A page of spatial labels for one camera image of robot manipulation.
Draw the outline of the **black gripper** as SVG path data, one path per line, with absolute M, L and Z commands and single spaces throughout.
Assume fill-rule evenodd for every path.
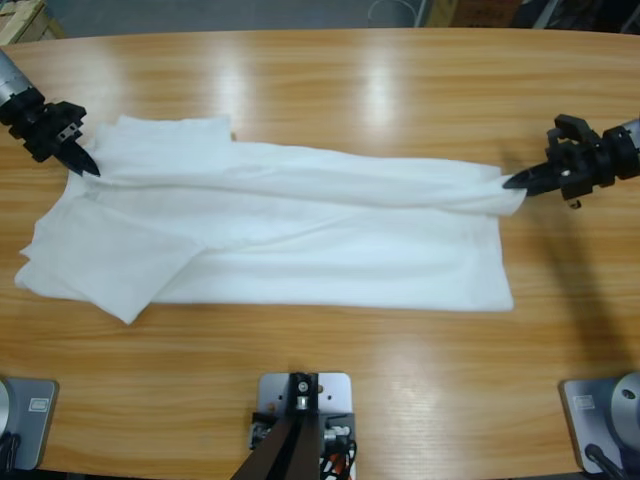
M 573 200 L 639 176 L 638 127 L 613 127 L 601 136 L 590 130 L 578 140 L 554 128 L 547 137 L 548 162 L 514 174 L 504 187 L 525 187 L 529 197 L 559 190 L 564 200 Z
M 70 171 L 100 177 L 98 165 L 77 143 L 86 109 L 62 101 L 47 103 L 39 91 L 13 94 L 1 105 L 1 123 L 23 140 L 24 148 L 37 162 L 55 157 Z

